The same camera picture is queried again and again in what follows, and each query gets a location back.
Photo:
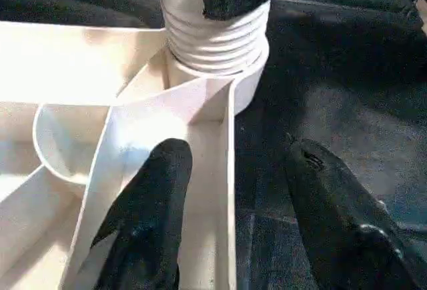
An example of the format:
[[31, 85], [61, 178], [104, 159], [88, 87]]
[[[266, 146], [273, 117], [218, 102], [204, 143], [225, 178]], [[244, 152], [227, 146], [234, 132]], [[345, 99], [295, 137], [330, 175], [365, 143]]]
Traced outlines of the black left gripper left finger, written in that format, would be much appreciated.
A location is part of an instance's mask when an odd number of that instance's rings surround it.
[[183, 139], [166, 139], [151, 151], [93, 238], [96, 245], [117, 234], [96, 289], [178, 289], [177, 258], [192, 167], [191, 148]]

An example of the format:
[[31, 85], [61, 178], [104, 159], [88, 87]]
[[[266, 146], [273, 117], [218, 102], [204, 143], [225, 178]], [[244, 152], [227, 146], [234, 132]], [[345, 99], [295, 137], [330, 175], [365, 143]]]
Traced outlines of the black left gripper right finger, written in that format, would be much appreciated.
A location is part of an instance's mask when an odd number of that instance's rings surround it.
[[284, 139], [284, 171], [312, 275], [320, 289], [425, 289], [412, 245], [426, 226], [398, 223], [348, 166], [320, 143]]

